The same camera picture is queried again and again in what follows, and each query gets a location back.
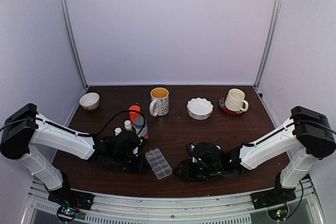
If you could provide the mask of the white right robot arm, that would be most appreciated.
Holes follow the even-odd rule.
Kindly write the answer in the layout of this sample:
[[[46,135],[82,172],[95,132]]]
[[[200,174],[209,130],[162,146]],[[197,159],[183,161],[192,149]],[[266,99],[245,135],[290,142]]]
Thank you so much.
[[[173,174],[193,182],[238,178],[262,163],[296,149],[293,159],[277,175],[275,188],[269,192],[271,202],[279,204],[309,173],[315,162],[334,153],[334,138],[335,130],[331,129],[324,114],[296,106],[282,125],[229,152],[208,142],[187,144],[189,158],[181,161]]]

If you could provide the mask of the clear plastic pill organizer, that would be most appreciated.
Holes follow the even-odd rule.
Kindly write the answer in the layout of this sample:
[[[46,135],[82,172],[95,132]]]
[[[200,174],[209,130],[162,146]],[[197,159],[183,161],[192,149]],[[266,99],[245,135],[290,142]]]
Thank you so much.
[[[163,179],[172,175],[172,168],[159,148],[146,152],[145,158],[157,179]]]

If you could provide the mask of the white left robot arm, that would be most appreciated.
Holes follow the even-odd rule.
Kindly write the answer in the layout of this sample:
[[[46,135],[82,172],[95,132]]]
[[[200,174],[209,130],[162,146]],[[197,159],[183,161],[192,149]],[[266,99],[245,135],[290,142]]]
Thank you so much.
[[[75,192],[67,187],[66,175],[46,160],[36,148],[37,144],[107,169],[118,166],[126,172],[141,173],[148,167],[140,153],[146,140],[134,132],[123,130],[116,136],[78,132],[47,119],[32,103],[8,117],[1,132],[1,154],[21,162],[49,191],[55,191],[56,198],[64,205],[75,201]]]

